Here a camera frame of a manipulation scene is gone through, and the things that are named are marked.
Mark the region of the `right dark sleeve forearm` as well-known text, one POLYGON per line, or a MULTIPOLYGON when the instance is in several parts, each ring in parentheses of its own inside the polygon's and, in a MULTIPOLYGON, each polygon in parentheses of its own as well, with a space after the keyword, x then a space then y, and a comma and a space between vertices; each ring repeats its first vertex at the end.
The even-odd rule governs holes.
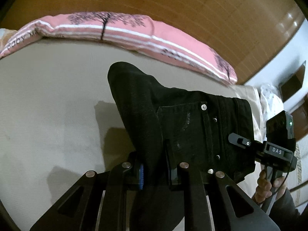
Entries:
POLYGON ((293 198, 288 189, 286 189, 283 196, 274 203, 269 216, 275 223, 292 222, 301 216, 299 211, 295 208, 293 198))

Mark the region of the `person right hand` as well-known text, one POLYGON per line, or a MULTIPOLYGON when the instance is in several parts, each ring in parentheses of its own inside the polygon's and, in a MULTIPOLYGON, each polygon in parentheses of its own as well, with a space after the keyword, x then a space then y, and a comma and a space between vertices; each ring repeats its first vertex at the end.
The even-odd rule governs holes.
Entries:
POLYGON ((266 199, 272 196, 271 189, 274 188, 276 192, 276 200, 280 199, 287 185, 285 184, 285 177, 281 176, 277 178, 272 184, 267 180, 267 174, 265 170, 262 170, 257 180, 256 191, 252 197, 253 201, 257 204, 263 203, 266 199))

